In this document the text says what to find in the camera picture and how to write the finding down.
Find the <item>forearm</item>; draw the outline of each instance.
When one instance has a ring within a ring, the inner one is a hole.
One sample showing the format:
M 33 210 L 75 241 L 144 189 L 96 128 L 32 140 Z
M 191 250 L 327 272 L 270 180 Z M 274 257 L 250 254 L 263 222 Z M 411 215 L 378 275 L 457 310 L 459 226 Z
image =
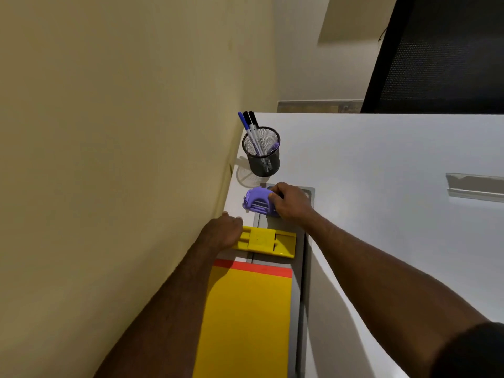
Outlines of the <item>forearm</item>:
M 96 378 L 191 377 L 217 250 L 195 243 L 110 351 Z
M 441 348 L 486 319 L 447 286 L 337 228 L 315 212 L 302 226 L 374 337 L 412 378 Z

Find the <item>person's right arm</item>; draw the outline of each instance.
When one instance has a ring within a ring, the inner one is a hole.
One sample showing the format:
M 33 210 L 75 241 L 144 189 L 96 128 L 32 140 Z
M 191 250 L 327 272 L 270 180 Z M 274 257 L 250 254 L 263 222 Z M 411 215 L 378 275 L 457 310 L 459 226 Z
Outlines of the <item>person's right arm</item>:
M 313 238 L 372 335 L 411 378 L 428 377 L 447 343 L 488 321 L 432 276 L 323 218 L 298 187 L 279 183 L 273 192 L 277 212 Z

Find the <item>red strip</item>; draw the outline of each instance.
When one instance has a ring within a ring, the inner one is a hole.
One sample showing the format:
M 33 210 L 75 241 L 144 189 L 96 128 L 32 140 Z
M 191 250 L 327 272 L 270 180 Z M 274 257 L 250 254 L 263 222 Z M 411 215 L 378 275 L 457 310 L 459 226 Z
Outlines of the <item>red strip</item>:
M 216 259 L 214 267 L 238 269 L 240 271 L 262 273 L 265 275 L 292 278 L 292 269 L 283 267 L 273 267 L 271 265 L 252 264 L 251 262 L 241 262 L 233 260 Z

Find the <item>black sleeve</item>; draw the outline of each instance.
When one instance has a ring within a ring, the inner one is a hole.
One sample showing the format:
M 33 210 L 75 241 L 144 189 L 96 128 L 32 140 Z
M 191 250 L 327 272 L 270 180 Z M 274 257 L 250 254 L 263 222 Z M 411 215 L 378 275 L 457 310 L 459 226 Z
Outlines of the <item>black sleeve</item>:
M 439 353 L 431 378 L 504 377 L 504 324 L 485 323 L 462 333 Z

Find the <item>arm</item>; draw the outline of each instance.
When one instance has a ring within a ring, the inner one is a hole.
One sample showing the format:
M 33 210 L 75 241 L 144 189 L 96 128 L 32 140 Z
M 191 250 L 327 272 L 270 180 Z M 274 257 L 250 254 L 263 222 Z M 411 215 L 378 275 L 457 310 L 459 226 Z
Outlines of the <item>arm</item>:
M 217 254 L 232 247 L 243 221 L 211 220 L 175 271 L 124 332 L 95 378 L 191 377 L 207 283 Z
M 279 183 L 273 191 L 277 212 L 313 238 L 369 331 L 410 377 L 428 377 L 444 345 L 487 321 L 432 276 L 320 216 L 299 188 Z

